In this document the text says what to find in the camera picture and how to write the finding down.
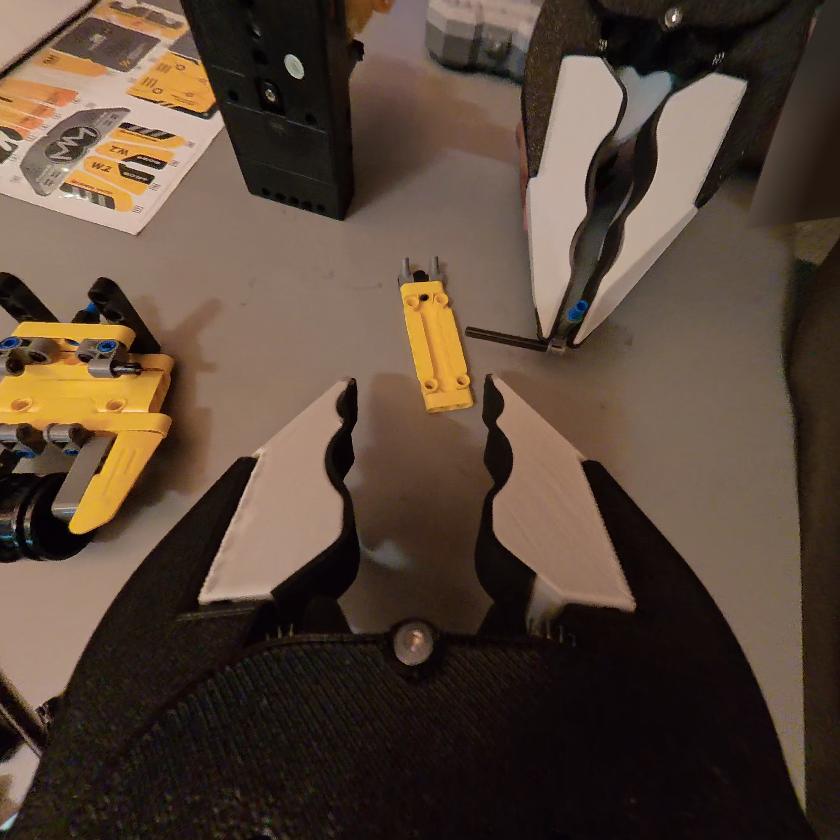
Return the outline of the grey connector with blue pin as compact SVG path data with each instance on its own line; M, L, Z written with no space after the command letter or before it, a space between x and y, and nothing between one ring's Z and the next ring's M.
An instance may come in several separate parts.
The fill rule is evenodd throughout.
M584 319L588 308L589 304L585 300L580 300L559 315L555 331L548 345L549 352L561 353L566 350L570 334L577 329Z

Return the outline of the person's clothed body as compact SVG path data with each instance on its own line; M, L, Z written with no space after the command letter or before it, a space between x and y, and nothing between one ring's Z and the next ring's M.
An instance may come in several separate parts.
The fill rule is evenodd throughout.
M800 514L805 809L839 837L839 220L794 226L785 377Z

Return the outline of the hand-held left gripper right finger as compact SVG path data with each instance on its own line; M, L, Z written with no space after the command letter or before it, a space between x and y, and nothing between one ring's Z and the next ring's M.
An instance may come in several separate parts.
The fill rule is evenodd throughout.
M482 396L490 489L476 574L518 631L550 631L570 607L632 614L636 600L585 474L585 458L498 375Z

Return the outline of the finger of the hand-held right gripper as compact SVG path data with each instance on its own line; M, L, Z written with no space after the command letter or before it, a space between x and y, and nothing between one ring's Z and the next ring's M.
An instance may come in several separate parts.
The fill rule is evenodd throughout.
M641 131L636 162L655 152L655 167L640 197L604 243L607 265L598 270L590 307L568 345L581 345L616 309L667 247L697 215L697 200L748 82L712 72L668 97L653 124Z
M532 298L541 340L554 334L571 285L576 242L591 212L595 157L623 107L623 86L603 58L562 59L539 170L527 188Z

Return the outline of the yellow sticker sheet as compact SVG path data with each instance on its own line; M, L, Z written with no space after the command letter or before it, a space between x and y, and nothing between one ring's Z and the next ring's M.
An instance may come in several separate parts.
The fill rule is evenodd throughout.
M2 194L130 235L224 126L181 2L93 2L1 76Z

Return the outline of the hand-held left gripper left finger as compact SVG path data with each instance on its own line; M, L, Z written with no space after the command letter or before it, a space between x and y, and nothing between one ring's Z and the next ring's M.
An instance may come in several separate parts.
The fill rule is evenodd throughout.
M265 601L289 592L332 551L349 551L348 582L360 548L345 480L354 464L358 386L340 380L254 453L255 465L198 596L200 604Z

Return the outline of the pile of toy building parts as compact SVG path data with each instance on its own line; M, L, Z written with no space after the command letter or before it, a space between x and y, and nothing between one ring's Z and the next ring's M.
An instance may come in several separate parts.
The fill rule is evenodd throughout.
M46 750L54 700L30 704L1 673L1 812L2 821L17 812Z

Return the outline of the yellow black toy assembly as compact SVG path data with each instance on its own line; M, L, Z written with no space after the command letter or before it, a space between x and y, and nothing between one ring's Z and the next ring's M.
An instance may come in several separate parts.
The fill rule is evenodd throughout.
M106 277L61 322L2 273L1 561L62 561L119 513L172 420L174 360Z

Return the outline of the black toy axle rod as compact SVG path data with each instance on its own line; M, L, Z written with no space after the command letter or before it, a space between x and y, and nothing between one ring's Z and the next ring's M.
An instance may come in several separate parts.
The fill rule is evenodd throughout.
M518 349L530 350L541 354L547 353L550 348L549 343L544 340L521 337L510 333L474 327L467 327L465 329L465 337L474 340L483 340L491 343L502 344Z

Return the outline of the grey faceted object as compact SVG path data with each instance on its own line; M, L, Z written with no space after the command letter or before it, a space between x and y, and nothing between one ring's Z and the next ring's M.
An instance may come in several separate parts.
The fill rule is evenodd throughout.
M430 1L425 47L441 67L522 83L542 1Z

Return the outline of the yellow toy panel with grey pins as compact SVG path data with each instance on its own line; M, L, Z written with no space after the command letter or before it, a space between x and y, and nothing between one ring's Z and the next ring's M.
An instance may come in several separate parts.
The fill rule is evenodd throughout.
M402 260L398 283L406 333L423 403L429 413L464 410L474 405L466 357L445 275L434 257L429 270Z

